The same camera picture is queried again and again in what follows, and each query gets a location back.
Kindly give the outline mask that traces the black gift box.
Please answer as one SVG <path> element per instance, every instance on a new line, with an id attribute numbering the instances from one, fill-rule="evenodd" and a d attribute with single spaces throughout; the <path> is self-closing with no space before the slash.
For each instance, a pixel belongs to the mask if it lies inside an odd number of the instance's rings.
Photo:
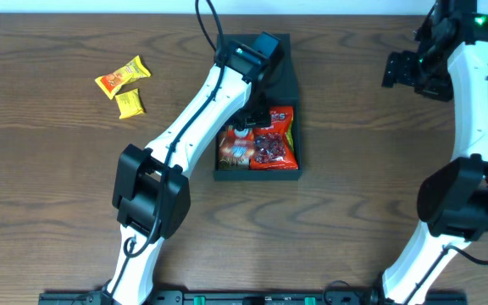
<path id="1" fill-rule="evenodd" d="M 299 180 L 302 172 L 302 137 L 300 123 L 300 92 L 296 72 L 291 60 L 291 37 L 289 34 L 275 33 L 280 39 L 280 45 L 284 51 L 284 58 L 277 65 L 274 74 L 265 93 L 268 104 L 273 106 L 293 107 L 293 123 L 291 125 L 291 136 L 293 140 L 293 151 L 297 161 L 298 169 L 272 169 L 272 170 L 241 170 L 221 169 L 218 162 L 215 162 L 213 177 L 215 181 L 274 181 L 274 180 Z"/>

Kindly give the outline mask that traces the red candy bag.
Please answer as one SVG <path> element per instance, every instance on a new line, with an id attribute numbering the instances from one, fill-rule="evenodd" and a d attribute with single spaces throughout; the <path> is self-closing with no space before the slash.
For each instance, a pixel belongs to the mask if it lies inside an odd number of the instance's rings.
<path id="1" fill-rule="evenodd" d="M 291 128 L 294 109 L 274 106 L 269 110 L 271 125 L 253 128 L 255 153 L 250 161 L 251 170 L 296 170 L 297 163 Z"/>

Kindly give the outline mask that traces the red Hello Panda box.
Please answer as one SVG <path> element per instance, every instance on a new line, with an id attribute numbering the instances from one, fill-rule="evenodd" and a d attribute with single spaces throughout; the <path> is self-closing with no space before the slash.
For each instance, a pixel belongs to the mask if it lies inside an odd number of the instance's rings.
<path id="1" fill-rule="evenodd" d="M 225 127 L 218 134 L 218 166 L 220 170 L 248 170 L 255 154 L 252 129 Z"/>

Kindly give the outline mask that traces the small yellow snack packet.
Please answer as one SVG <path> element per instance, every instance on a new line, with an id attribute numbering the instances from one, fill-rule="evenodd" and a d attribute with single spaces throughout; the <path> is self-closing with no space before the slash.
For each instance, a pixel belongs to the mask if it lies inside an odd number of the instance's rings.
<path id="1" fill-rule="evenodd" d="M 120 111 L 119 119 L 128 119 L 146 112 L 138 88 L 116 95 L 115 99 Z"/>

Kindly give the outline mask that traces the orange yellow candy wrapper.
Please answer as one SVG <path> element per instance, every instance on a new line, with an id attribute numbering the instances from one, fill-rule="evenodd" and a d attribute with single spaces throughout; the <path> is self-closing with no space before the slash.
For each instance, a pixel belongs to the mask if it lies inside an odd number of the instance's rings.
<path id="1" fill-rule="evenodd" d="M 124 85 L 151 75 L 150 70 L 141 61 L 141 57 L 137 55 L 113 73 L 97 77 L 95 83 L 112 100 Z"/>

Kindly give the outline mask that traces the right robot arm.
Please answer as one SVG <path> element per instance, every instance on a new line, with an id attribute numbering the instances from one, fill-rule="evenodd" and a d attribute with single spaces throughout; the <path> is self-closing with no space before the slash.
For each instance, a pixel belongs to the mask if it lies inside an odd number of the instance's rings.
<path id="1" fill-rule="evenodd" d="M 463 304 L 430 287 L 488 232 L 488 14 L 475 1 L 438 1 L 414 38 L 416 51 L 389 55 L 382 84 L 453 102 L 455 140 L 450 162 L 419 188 L 416 230 L 369 303 Z"/>

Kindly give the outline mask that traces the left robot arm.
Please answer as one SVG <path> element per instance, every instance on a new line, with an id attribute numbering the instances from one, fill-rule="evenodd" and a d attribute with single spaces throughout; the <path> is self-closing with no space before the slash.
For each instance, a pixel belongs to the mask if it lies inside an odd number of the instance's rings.
<path id="1" fill-rule="evenodd" d="M 197 95 L 176 121 L 145 148 L 129 145 L 119 156 L 113 205 L 122 237 L 114 277 L 103 304 L 143 304 L 153 291 L 153 271 L 165 240 L 191 206 L 189 178 L 198 159 L 232 117 L 245 123 L 249 104 L 284 57 L 277 38 L 260 35 L 251 46 L 232 41 Z"/>

